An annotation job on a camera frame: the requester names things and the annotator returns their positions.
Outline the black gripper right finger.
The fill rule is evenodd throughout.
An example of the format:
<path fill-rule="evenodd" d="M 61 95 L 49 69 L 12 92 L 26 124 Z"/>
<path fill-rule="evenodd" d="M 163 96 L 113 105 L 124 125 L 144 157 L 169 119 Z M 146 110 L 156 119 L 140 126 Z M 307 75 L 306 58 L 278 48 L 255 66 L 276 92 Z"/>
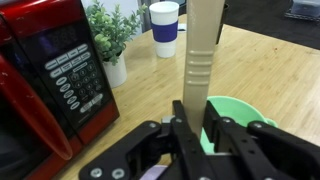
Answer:
<path fill-rule="evenodd" d="M 217 180 L 320 180 L 320 147 L 267 123 L 243 127 L 208 102 L 204 130 Z"/>

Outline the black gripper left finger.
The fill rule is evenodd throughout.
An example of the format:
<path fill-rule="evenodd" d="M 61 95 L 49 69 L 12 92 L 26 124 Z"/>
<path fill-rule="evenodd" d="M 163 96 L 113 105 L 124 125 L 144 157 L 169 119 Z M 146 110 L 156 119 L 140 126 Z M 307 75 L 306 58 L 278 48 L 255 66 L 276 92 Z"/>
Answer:
<path fill-rule="evenodd" d="M 214 180 L 210 162 L 188 125 L 182 102 L 167 123 L 144 121 L 79 172 L 80 180 L 138 180 L 161 156 L 172 161 L 159 180 Z"/>

